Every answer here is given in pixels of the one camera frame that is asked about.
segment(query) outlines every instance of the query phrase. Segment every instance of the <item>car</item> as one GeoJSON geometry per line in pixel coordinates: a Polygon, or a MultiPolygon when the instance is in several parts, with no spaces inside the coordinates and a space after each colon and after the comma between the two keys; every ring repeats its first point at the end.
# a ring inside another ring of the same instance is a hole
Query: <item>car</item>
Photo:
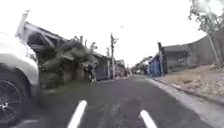
{"type": "Polygon", "coordinates": [[[16,122],[40,92],[35,52],[18,38],[0,33],[0,125],[16,122]]]}

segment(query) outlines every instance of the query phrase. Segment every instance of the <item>gravel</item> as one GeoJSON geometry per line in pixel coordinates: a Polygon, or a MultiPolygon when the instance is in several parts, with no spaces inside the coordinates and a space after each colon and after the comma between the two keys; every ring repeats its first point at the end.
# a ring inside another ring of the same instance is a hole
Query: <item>gravel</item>
{"type": "Polygon", "coordinates": [[[199,94],[224,96],[224,69],[207,65],[156,78],[199,94]]]}

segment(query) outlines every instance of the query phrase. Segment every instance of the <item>road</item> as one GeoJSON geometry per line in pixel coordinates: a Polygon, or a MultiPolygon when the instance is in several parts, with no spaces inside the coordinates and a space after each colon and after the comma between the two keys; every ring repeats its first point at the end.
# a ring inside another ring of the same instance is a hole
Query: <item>road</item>
{"type": "Polygon", "coordinates": [[[145,128],[139,118],[147,110],[158,128],[212,128],[144,77],[82,85],[72,83],[48,94],[40,108],[26,117],[18,128],[66,128],[80,100],[88,106],[81,128],[145,128]]]}

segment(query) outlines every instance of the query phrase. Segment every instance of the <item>car wheel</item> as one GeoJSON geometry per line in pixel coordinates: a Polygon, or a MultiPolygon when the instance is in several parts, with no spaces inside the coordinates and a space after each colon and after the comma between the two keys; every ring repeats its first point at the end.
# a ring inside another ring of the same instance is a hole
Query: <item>car wheel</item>
{"type": "Polygon", "coordinates": [[[0,70],[0,125],[15,122],[28,107],[25,85],[15,73],[0,70]]]}

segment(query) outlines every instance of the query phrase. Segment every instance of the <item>pole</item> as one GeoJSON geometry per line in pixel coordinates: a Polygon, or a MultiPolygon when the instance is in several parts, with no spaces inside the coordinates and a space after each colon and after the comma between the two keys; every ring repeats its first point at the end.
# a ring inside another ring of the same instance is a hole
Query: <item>pole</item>
{"type": "Polygon", "coordinates": [[[111,61],[112,61],[112,73],[113,73],[113,78],[115,78],[115,62],[114,62],[114,43],[115,39],[111,33],[111,61]]]}
{"type": "Polygon", "coordinates": [[[159,58],[160,58],[161,75],[164,75],[163,50],[162,50],[161,42],[158,42],[158,47],[159,47],[159,58]]]}
{"type": "MultiPolygon", "coordinates": [[[[109,48],[107,48],[107,57],[110,58],[109,48]]],[[[107,60],[107,77],[110,79],[110,60],[107,60]]]]}
{"type": "Polygon", "coordinates": [[[214,42],[213,42],[213,40],[212,40],[212,35],[211,35],[211,34],[208,34],[208,39],[209,39],[209,42],[210,42],[210,44],[211,44],[211,46],[212,46],[212,50],[213,50],[213,52],[214,52],[214,55],[215,55],[215,59],[216,59],[217,65],[218,65],[219,68],[221,68],[220,61],[219,61],[219,57],[218,57],[217,51],[216,51],[216,49],[215,49],[215,45],[214,45],[214,42]]]}

